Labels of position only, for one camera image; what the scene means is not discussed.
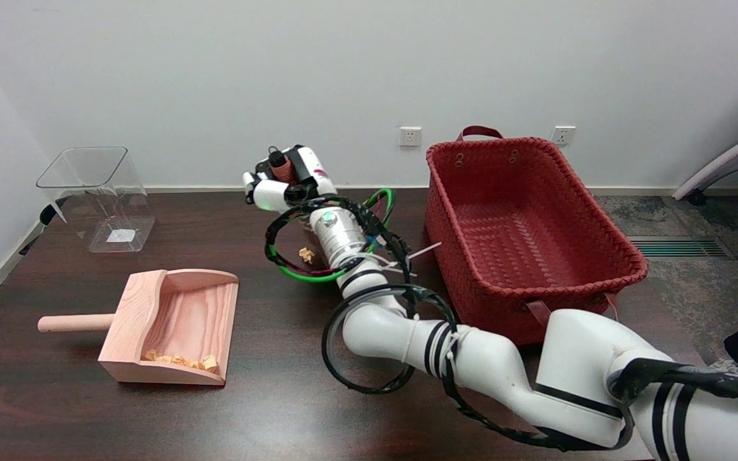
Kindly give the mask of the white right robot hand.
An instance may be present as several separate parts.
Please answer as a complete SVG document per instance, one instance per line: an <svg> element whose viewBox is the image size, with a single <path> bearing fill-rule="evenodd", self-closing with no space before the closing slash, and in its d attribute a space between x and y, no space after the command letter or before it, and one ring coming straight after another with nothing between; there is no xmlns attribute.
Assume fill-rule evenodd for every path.
<svg viewBox="0 0 738 461"><path fill-rule="evenodd" d="M337 189L313 149L296 144L271 146L254 172L243 174L245 202L261 210L283 213L290 207Z"/></svg>

